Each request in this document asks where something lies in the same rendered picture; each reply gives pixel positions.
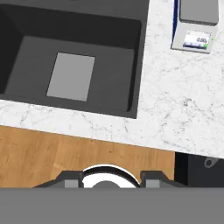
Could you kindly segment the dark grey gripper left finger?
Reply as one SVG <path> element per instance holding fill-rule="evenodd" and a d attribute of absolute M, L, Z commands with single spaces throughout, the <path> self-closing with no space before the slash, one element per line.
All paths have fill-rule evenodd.
<path fill-rule="evenodd" d="M 82 188 L 82 180 L 82 171 L 62 171 L 56 179 L 37 185 L 37 188 Z"/>

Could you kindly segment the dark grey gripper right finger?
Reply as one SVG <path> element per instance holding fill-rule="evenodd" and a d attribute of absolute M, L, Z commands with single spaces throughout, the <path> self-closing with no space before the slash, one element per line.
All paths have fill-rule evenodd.
<path fill-rule="evenodd" d="M 141 171 L 140 178 L 142 188 L 184 187 L 174 180 L 169 180 L 162 171 Z"/>

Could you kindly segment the white and black round object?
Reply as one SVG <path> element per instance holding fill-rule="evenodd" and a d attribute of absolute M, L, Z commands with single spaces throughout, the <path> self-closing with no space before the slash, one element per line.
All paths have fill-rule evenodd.
<path fill-rule="evenodd" d="M 83 170 L 85 188 L 139 188 L 136 177 L 126 169 L 114 164 L 96 164 Z"/>

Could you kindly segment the black dishwasher front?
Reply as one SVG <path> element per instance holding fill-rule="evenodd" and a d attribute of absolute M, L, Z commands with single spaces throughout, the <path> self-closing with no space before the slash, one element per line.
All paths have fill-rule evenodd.
<path fill-rule="evenodd" d="M 189 187 L 223 187 L 224 158 L 211 168 L 206 168 L 204 156 L 175 153 L 174 180 Z"/>

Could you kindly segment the dark grey sink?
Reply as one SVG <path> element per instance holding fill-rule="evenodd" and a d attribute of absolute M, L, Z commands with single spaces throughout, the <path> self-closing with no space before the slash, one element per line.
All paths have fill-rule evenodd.
<path fill-rule="evenodd" d="M 135 118 L 150 0 L 0 0 L 0 100 Z"/>

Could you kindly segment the white kitchen scale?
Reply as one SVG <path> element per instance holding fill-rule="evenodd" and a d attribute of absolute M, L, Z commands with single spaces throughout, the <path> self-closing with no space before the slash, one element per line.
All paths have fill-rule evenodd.
<path fill-rule="evenodd" d="M 209 54 L 218 23 L 219 0 L 174 0 L 171 49 Z"/>

